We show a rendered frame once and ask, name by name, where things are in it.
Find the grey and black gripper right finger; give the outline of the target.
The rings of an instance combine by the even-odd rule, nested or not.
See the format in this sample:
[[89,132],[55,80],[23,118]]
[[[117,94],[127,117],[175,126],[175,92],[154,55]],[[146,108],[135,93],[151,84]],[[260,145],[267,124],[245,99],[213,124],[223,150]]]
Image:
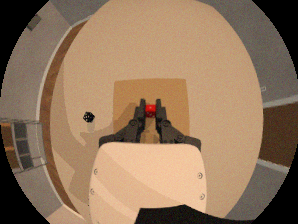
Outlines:
[[167,120],[166,107],[161,106],[161,99],[156,100],[156,130],[159,134],[160,144],[191,144],[201,152],[201,141],[199,139],[184,136]]

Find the red die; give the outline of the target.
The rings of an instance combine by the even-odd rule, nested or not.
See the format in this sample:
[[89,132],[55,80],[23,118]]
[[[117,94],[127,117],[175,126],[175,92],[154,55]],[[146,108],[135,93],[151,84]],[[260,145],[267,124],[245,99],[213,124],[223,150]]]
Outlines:
[[156,107],[155,105],[146,105],[146,118],[155,118]]

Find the tan square mat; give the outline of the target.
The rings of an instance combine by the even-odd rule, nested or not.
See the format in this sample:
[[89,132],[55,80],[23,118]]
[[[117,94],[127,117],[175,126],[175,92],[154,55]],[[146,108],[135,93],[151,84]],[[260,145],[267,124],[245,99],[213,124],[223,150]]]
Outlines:
[[[189,104],[186,79],[152,78],[115,81],[113,103],[113,130],[116,134],[133,119],[135,108],[140,99],[146,105],[155,105],[161,99],[166,107],[167,119],[172,126],[184,135],[190,136]],[[155,130],[155,118],[146,118],[146,126],[141,134],[140,143],[160,144]]]

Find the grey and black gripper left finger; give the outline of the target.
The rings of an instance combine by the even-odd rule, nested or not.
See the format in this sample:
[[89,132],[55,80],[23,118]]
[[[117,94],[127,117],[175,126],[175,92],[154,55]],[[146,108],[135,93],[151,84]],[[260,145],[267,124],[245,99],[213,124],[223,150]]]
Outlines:
[[139,107],[135,108],[134,117],[128,125],[119,130],[116,134],[103,136],[99,139],[99,148],[108,142],[140,143],[140,136],[145,130],[146,122],[146,100],[140,99]]

